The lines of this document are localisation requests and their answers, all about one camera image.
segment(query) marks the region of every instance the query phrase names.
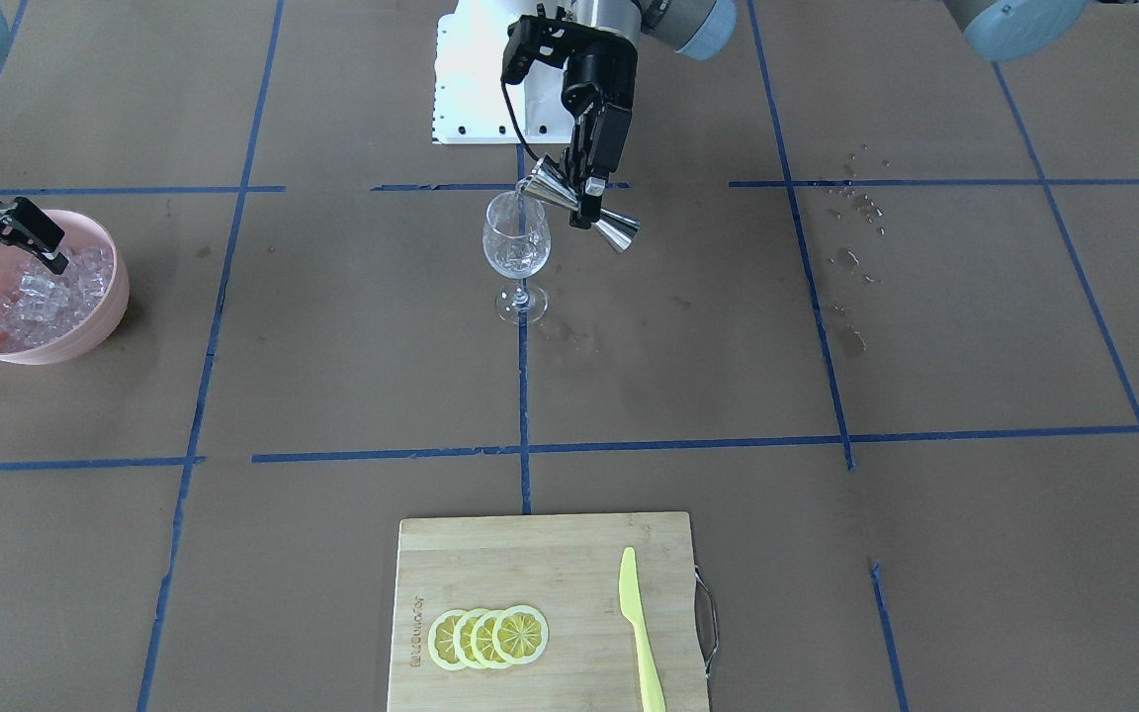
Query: ice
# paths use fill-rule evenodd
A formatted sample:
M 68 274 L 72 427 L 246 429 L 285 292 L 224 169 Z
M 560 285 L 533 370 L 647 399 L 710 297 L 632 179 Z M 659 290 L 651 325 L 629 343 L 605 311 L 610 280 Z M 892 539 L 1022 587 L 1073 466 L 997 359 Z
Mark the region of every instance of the ice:
M 107 247 L 59 251 L 68 257 L 63 275 L 28 259 L 18 284 L 0 298 L 0 352 L 36 349 L 71 333 L 108 292 L 113 253 Z

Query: wine glass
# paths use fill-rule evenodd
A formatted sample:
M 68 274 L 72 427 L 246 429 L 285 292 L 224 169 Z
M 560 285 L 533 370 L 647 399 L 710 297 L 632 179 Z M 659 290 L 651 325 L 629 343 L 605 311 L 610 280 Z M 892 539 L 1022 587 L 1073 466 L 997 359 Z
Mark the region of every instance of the wine glass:
M 525 278 L 539 271 L 551 252 L 551 234 L 543 203 L 521 191 L 500 193 L 486 206 L 483 251 L 494 271 L 511 279 L 494 297 L 494 310 L 507 324 L 539 320 L 548 311 L 548 293 Z

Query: sliced lemon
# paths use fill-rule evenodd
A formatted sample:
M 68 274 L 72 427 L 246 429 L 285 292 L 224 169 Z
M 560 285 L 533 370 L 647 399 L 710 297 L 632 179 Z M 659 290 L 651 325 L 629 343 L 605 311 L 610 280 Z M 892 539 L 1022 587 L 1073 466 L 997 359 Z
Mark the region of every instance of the sliced lemon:
M 474 608 L 461 614 L 460 621 L 456 622 L 456 630 L 451 633 L 451 645 L 454 648 L 456 657 L 460 658 L 465 666 L 475 669 L 475 671 L 480 671 L 484 665 L 477 662 L 477 656 L 474 654 L 474 636 L 472 633 L 474 633 L 477 619 L 486 613 L 490 613 L 490 608 Z
M 503 662 L 528 665 L 548 646 L 548 619 L 533 605 L 515 605 L 498 617 L 492 640 Z
M 460 616 L 465 612 L 454 608 L 443 613 L 429 625 L 429 658 L 439 664 L 443 671 L 460 671 L 465 663 L 456 655 L 453 637 L 456 635 L 456 623 L 460 622 Z
M 474 655 L 477 656 L 477 662 L 482 663 L 483 668 L 490 669 L 490 671 L 502 671 L 505 668 L 513 666 L 507 660 L 500 657 L 498 650 L 494 649 L 494 628 L 497 628 L 502 617 L 502 611 L 489 612 L 477 619 L 477 622 L 474 623 L 474 630 L 468 635 Z

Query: jigger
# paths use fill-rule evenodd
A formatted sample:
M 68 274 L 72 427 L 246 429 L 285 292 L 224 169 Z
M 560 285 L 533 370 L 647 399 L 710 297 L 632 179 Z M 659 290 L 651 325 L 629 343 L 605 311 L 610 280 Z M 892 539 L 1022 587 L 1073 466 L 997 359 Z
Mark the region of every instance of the jigger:
M 521 190 L 566 211 L 579 208 L 579 194 L 570 188 L 565 175 L 547 156 L 539 158 L 533 170 L 530 170 L 530 175 L 521 180 Z M 641 223 L 636 218 L 615 213 L 607 207 L 601 207 L 600 220 L 593 222 L 593 226 L 618 255 L 632 246 L 636 235 L 641 231 Z

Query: bowl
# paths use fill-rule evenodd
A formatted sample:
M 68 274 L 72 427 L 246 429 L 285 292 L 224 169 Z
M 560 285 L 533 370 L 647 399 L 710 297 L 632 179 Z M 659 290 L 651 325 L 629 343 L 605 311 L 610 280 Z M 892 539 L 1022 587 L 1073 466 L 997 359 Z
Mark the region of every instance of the bowl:
M 23 351 L 0 351 L 0 361 L 9 363 L 44 365 L 59 363 L 81 357 L 99 346 L 113 334 L 125 314 L 125 305 L 131 297 L 131 279 L 125 273 L 125 262 L 118 255 L 113 238 L 99 222 L 69 211 L 44 211 L 64 230 L 60 246 L 76 253 L 85 247 L 105 247 L 113 255 L 113 278 L 104 297 L 95 304 L 95 310 L 67 334 L 50 343 Z M 34 260 L 24 249 L 0 244 L 0 298 L 8 296 L 18 285 L 19 276 L 26 270 L 27 261 Z

